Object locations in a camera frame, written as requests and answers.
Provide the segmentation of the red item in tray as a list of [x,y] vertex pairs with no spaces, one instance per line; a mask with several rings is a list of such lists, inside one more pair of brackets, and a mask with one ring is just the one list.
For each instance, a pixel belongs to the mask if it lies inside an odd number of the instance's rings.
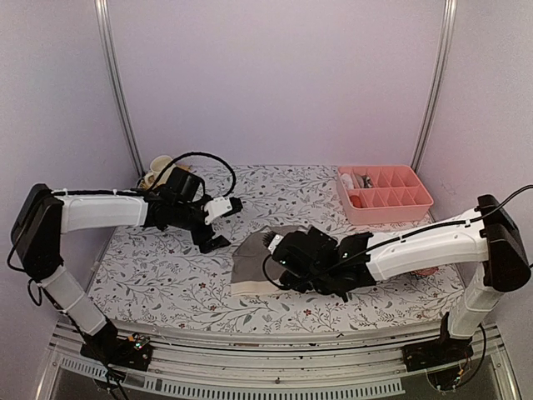
[[349,199],[350,199],[351,205],[354,208],[363,208],[363,204],[359,196],[353,195],[353,196],[350,196]]

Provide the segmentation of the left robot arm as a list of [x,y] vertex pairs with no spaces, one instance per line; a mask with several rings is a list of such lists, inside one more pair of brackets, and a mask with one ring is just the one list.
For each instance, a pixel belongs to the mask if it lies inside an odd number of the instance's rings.
[[76,256],[101,250],[116,228],[178,228],[191,234],[203,253],[229,245],[216,235],[213,223],[242,210],[242,201],[230,193],[213,197],[197,194],[202,178],[174,171],[167,182],[148,189],[52,190],[34,185],[13,224],[11,258],[15,269],[37,285],[35,303],[47,298],[82,337],[82,355],[105,365],[147,362],[152,348],[146,336],[133,333],[122,338],[113,321],[95,304],[85,288],[88,260],[67,265]]

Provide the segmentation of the floral tablecloth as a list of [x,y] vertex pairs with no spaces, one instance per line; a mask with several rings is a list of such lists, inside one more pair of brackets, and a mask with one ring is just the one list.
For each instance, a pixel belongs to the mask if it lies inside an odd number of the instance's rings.
[[[231,295],[232,254],[265,227],[316,227],[334,238],[356,231],[346,219],[332,166],[239,166],[243,210],[217,222],[230,246],[201,254],[189,232],[120,227],[89,290],[110,318],[165,328],[250,334],[343,333],[439,321],[461,296],[452,266],[411,273],[351,292],[346,301],[313,292]],[[266,256],[264,277],[281,269]]]

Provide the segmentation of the white item in tray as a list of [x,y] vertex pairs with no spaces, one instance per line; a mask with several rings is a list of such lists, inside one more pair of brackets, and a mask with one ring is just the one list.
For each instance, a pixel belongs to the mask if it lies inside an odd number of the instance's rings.
[[353,190],[355,188],[354,182],[349,173],[343,173],[340,175],[341,183],[346,190]]

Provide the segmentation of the left aluminium frame post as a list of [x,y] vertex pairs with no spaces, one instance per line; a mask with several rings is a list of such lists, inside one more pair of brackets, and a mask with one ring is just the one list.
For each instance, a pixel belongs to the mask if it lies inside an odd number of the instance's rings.
[[143,163],[133,131],[130,114],[127,108],[125,92],[122,86],[117,53],[112,35],[109,1],[96,0],[94,5],[103,56],[107,66],[107,73],[112,88],[112,95],[117,107],[117,115],[121,123],[122,132],[125,137],[128,153],[132,160],[132,165],[136,174],[140,176],[144,172]]

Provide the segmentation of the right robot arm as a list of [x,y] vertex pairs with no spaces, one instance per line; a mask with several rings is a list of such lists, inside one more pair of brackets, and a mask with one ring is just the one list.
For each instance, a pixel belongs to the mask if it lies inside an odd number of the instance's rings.
[[410,372],[472,356],[472,337],[504,293],[531,279],[519,228],[491,195],[443,222],[399,232],[363,232],[337,241],[310,227],[263,238],[269,258],[283,267],[276,286],[300,293],[337,295],[343,301],[357,288],[404,273],[446,264],[477,263],[461,300],[441,319],[438,338],[402,348]]

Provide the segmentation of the taupe underwear cream waistband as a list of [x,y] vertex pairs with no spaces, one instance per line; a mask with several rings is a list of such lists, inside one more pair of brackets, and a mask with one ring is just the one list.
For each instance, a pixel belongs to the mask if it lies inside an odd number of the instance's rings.
[[285,236],[295,231],[306,232],[302,225],[265,226],[249,234],[232,254],[231,295],[261,296],[278,294],[281,290],[271,284],[262,271],[262,263],[269,254],[263,238],[268,233]]

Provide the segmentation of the right aluminium frame post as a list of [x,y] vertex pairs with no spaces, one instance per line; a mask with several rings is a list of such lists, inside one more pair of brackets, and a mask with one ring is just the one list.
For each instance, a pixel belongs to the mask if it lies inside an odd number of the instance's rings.
[[455,30],[456,0],[445,0],[441,20],[441,32],[438,40],[436,63],[432,74],[429,96],[421,120],[421,128],[416,140],[415,150],[411,160],[411,168],[418,172],[430,140],[431,129],[438,108],[442,84],[445,79],[446,65],[451,52],[451,44]]

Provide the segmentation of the red patterned bowl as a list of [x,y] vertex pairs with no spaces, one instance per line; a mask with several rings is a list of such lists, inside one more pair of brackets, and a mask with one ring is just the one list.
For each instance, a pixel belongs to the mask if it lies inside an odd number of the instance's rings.
[[438,271],[438,267],[429,267],[412,271],[411,274],[418,278],[427,278],[429,276],[435,275]]

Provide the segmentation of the woven bamboo coaster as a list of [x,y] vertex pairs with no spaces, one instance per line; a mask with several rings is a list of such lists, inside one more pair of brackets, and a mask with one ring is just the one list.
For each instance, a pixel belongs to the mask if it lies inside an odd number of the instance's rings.
[[[175,168],[180,168],[180,169],[182,169],[182,170],[184,170],[184,171],[188,171],[188,172],[191,171],[191,168],[190,168],[190,167],[185,166],[185,165],[181,165],[181,164],[172,164],[169,168],[172,168],[172,171],[173,171]],[[143,190],[148,190],[148,188],[145,188],[145,185],[144,185],[144,182],[143,182],[143,178],[141,179],[140,183],[138,184],[138,187],[139,187],[140,189],[143,189]],[[173,179],[170,179],[170,176],[169,176],[168,179],[167,179],[167,182],[166,182],[166,183],[164,183],[164,184],[162,184],[162,185],[159,185],[159,186],[157,186],[157,184],[155,184],[154,189],[156,189],[156,188],[162,188],[163,186],[165,186],[165,187],[170,188],[171,190],[175,190],[175,189],[179,189],[179,184],[180,184],[180,182],[179,182],[179,179],[178,179],[178,178],[177,178],[177,179],[174,179],[174,178],[173,178]]]

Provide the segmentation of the grey boxer briefs white trim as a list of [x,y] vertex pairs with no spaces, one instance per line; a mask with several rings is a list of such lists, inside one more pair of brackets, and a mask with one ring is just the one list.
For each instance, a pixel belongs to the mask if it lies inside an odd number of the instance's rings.
[[370,175],[353,172],[351,176],[353,184],[357,188],[371,189],[376,186]]

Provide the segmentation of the cream ceramic mug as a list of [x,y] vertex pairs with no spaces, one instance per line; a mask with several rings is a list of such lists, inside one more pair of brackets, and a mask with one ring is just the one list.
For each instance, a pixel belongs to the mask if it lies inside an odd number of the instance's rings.
[[165,172],[163,169],[171,162],[172,157],[167,155],[161,155],[152,160],[150,163],[149,169],[143,178],[145,188],[149,188],[157,178],[157,186],[162,185],[167,182],[170,173],[172,172],[172,167],[168,168]]

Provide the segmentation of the aluminium frame post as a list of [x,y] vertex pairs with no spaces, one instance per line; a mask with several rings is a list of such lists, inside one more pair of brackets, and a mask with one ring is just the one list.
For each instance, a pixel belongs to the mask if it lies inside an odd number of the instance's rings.
[[125,137],[128,153],[132,160],[132,165],[136,174],[140,176],[144,172],[143,163],[133,131],[130,114],[127,108],[125,92],[122,86],[117,53],[112,35],[109,1],[96,0],[94,5],[103,56],[107,66],[107,73],[112,88],[112,95],[117,107],[117,115],[121,123],[122,132]]
[[411,168],[418,172],[430,140],[431,129],[438,108],[442,84],[445,79],[446,65],[451,52],[451,44],[455,30],[456,0],[445,0],[441,20],[441,32],[438,40],[436,63],[432,74],[429,96],[421,120],[421,128],[416,140],[415,150],[411,160]]

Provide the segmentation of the pink divided organizer tray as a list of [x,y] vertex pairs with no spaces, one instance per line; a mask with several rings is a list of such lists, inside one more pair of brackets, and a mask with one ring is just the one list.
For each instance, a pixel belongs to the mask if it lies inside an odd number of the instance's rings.
[[[340,179],[343,173],[370,175],[376,186],[346,190]],[[336,170],[336,188],[348,222],[356,226],[420,221],[434,204],[407,165],[340,166]],[[353,195],[361,198],[363,208],[351,205],[349,197]]]

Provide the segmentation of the front aluminium rail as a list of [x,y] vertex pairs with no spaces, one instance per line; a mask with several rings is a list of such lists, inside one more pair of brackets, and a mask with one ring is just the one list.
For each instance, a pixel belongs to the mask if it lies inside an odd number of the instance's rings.
[[353,332],[245,334],[118,322],[151,339],[145,372],[123,371],[131,398],[522,399],[499,329],[474,336],[461,387],[442,392],[429,372],[410,372],[405,345],[435,338],[437,322]]

